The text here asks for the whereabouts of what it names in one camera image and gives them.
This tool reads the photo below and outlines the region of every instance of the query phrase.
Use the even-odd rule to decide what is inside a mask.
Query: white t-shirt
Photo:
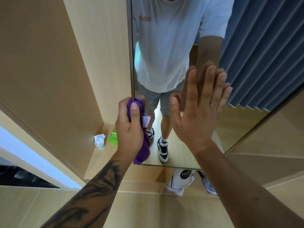
[[[132,0],[133,44],[138,42],[140,84],[164,93],[185,78],[198,30],[225,37],[234,0]]]

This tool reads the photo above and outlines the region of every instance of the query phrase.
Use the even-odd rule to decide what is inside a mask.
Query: cleaning rag
[[[143,161],[146,161],[147,158],[149,157],[150,155],[150,150],[149,150],[149,147],[150,147],[150,139],[146,133],[146,130],[147,130],[147,118],[149,118],[149,116],[145,115],[145,108],[142,104],[142,101],[135,98],[135,100],[133,99],[130,99],[130,101],[128,102],[128,116],[129,116],[129,119],[131,121],[131,104],[132,102],[136,102],[139,106],[139,110],[140,110],[140,125],[142,127],[142,130],[143,130],[143,144],[142,144],[142,147],[141,149],[139,150],[139,152],[137,153],[134,161],[133,161],[133,164],[134,165],[140,165],[142,164]]]

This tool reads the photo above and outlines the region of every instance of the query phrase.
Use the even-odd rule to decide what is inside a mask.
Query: white sock
[[[163,137],[161,137],[161,143],[166,143],[167,139],[163,139]]]
[[[152,133],[153,134],[153,129],[146,130],[147,133]]]

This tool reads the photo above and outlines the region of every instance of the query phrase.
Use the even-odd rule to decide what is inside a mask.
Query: tattooed forearm
[[[41,228],[102,227],[126,170],[120,160],[110,160]]]

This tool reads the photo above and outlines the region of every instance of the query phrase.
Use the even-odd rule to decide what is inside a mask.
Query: gray shorts
[[[143,85],[139,83],[139,93],[143,95],[148,102],[148,105],[145,109],[146,114],[149,114],[150,111],[154,111],[156,109],[160,99],[162,114],[170,117],[170,95],[174,93],[180,93],[183,90],[183,87],[184,80],[180,84],[178,84],[174,90],[165,93],[155,93],[153,91],[147,90]]]

